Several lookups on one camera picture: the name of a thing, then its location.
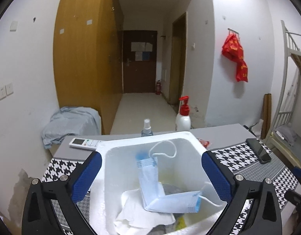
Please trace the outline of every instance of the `hallway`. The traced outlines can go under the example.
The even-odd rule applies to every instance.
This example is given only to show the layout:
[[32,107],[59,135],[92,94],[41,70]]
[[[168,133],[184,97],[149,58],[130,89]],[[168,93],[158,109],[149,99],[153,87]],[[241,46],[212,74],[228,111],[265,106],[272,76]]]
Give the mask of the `hallway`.
[[149,118],[153,132],[175,130],[176,113],[154,93],[123,94],[110,134],[140,133]]

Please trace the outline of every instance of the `black phone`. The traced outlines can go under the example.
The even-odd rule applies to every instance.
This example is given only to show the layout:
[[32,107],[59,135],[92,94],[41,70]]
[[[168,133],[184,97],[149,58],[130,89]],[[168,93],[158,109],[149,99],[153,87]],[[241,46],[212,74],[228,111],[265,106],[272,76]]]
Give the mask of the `black phone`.
[[257,139],[246,139],[246,143],[253,150],[261,164],[266,164],[271,161],[271,157]]

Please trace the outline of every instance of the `doorway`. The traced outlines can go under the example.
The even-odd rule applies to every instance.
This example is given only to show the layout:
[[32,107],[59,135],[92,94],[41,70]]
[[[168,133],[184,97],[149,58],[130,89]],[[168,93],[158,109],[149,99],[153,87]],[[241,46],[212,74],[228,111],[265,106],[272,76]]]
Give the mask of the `doorway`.
[[124,93],[154,93],[156,62],[157,31],[124,31]]
[[184,13],[172,24],[171,71],[168,102],[178,112],[179,98],[183,93],[186,48],[187,48],[187,16]]

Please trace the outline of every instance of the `foam container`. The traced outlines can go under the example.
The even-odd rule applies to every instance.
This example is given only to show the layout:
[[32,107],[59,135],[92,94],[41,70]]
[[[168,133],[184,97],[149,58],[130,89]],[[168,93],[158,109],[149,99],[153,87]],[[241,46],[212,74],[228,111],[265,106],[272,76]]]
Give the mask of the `foam container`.
[[[190,132],[175,132],[156,136],[103,142],[97,151],[102,167],[91,186],[90,225],[97,234],[117,235],[113,221],[121,212],[121,194],[138,189],[136,155],[148,151],[162,140],[171,140],[177,155],[170,159],[157,156],[159,181],[173,184],[184,191],[199,191],[210,180],[202,168],[201,157],[206,149]],[[174,154],[170,143],[159,144],[152,153]],[[205,187],[204,196],[222,207],[202,199],[200,211],[184,215],[187,227],[170,234],[206,234],[219,217],[226,202],[220,200],[212,186]]]

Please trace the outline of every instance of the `wooden wardrobe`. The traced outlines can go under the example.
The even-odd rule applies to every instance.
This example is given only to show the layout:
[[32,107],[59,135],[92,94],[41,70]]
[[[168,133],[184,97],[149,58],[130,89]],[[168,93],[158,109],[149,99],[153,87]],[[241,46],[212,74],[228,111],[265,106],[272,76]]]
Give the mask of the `wooden wardrobe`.
[[122,97],[123,13],[119,0],[60,0],[54,78],[60,107],[99,112],[109,134]]

